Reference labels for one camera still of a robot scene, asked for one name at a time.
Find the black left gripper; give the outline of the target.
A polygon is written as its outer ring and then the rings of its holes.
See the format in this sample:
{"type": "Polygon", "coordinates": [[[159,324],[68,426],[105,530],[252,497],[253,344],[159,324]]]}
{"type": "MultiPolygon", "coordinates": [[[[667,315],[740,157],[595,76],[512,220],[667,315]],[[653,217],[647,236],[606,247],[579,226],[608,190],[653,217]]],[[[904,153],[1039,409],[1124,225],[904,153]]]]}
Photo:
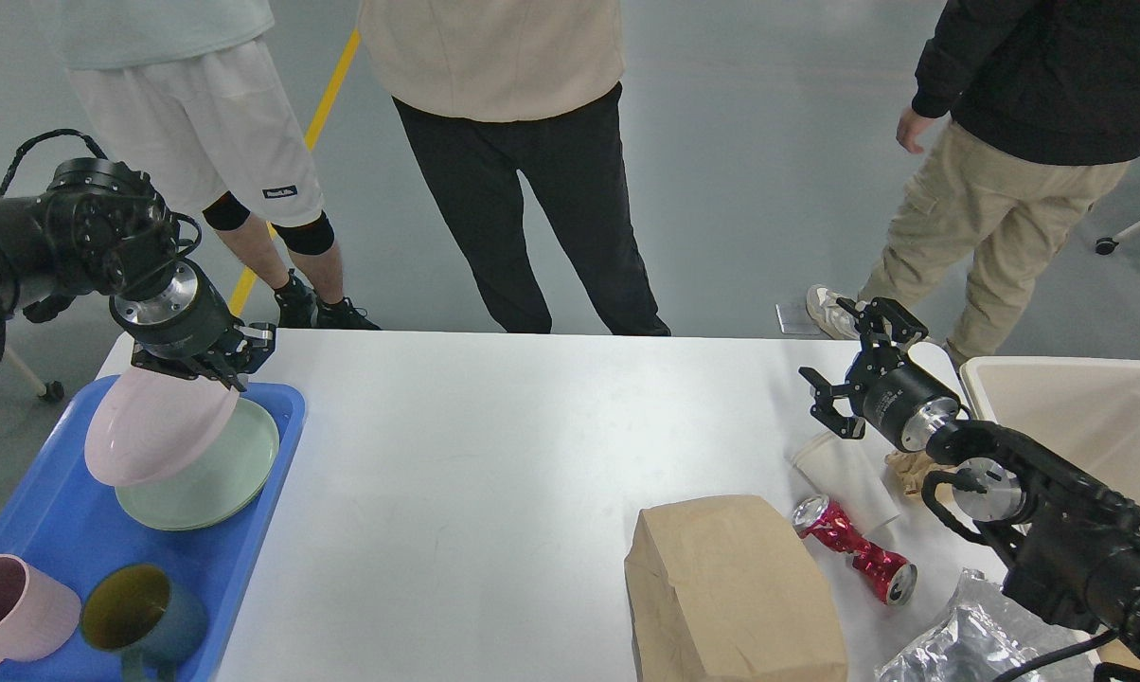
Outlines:
{"type": "Polygon", "coordinates": [[[168,276],[149,298],[109,297],[113,319],[135,339],[130,366],[245,392],[249,377],[275,354],[278,327],[242,323],[190,260],[176,260],[168,276]]]}

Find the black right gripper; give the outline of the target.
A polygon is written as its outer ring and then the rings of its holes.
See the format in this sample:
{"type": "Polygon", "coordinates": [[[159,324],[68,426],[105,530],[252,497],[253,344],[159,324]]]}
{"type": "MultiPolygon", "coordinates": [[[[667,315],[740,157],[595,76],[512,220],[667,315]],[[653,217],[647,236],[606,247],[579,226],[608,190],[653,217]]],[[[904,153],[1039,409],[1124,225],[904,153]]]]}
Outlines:
{"type": "Polygon", "coordinates": [[[847,383],[832,385],[816,368],[798,370],[811,385],[812,417],[842,440],[860,440],[870,424],[899,452],[925,450],[961,406],[958,393],[909,357],[929,328],[891,298],[860,303],[840,297],[838,305],[854,318],[861,350],[847,370],[847,383]],[[854,415],[834,407],[842,399],[854,415]]]}

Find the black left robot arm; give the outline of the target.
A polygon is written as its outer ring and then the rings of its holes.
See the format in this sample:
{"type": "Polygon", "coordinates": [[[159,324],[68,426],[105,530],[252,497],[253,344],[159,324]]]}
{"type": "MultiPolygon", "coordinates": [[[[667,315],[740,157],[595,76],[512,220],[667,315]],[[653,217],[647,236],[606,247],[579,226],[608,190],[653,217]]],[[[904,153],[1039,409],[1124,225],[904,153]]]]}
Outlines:
{"type": "Polygon", "coordinates": [[[135,368],[244,391],[275,352],[276,325],[233,315],[190,258],[201,241],[182,237],[189,217],[166,206],[148,173],[107,159],[90,135],[82,143],[89,155],[63,161],[36,197],[8,195],[34,141],[17,148],[0,182],[0,363],[17,311],[54,314],[100,294],[133,338],[135,368]]]}

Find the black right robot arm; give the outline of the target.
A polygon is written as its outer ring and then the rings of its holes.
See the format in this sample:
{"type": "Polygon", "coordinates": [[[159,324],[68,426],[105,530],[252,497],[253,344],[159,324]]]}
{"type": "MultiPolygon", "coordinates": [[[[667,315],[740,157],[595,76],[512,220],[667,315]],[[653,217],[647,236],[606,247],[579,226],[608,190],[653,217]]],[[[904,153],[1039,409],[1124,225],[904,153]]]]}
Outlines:
{"type": "MultiPolygon", "coordinates": [[[[811,415],[840,438],[873,427],[904,453],[938,463],[922,501],[960,538],[1005,565],[1003,595],[1047,624],[1090,640],[1000,673],[1011,681],[1119,640],[1140,660],[1140,506],[1047,446],[995,422],[960,419],[958,393],[909,358],[928,328],[895,299],[824,293],[846,314],[860,354],[832,385],[815,368],[811,415]]],[[[1096,666],[1096,681],[1140,681],[1140,669],[1096,666]]]]}

